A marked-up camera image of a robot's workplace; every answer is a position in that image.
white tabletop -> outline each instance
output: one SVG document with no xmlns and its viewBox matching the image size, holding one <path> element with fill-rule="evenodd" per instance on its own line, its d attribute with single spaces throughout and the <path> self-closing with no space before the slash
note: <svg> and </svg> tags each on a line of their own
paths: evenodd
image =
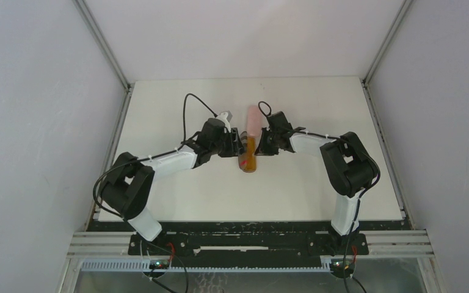
<svg viewBox="0 0 469 293">
<path fill-rule="evenodd" d="M 187 93 L 199 96 L 214 111 L 230 110 L 231 126 L 245 130 L 247 108 L 267 101 L 283 111 L 295 127 L 334 136 L 357 133 L 381 171 L 380 183 L 363 197 L 359 219 L 401 220 L 391 179 L 355 77 L 250 78 L 139 81 L 134 87 L 116 156 L 139 157 L 178 146 L 183 138 L 182 106 Z M 211 114 L 189 98 L 187 136 L 202 128 Z M 238 159 L 214 156 L 199 168 L 156 181 L 148 207 L 164 221 L 330 220 L 337 194 L 320 157 L 281 152 L 257 157 L 255 173 L 244 173 Z M 100 212 L 99 221 L 119 220 Z"/>
</svg>

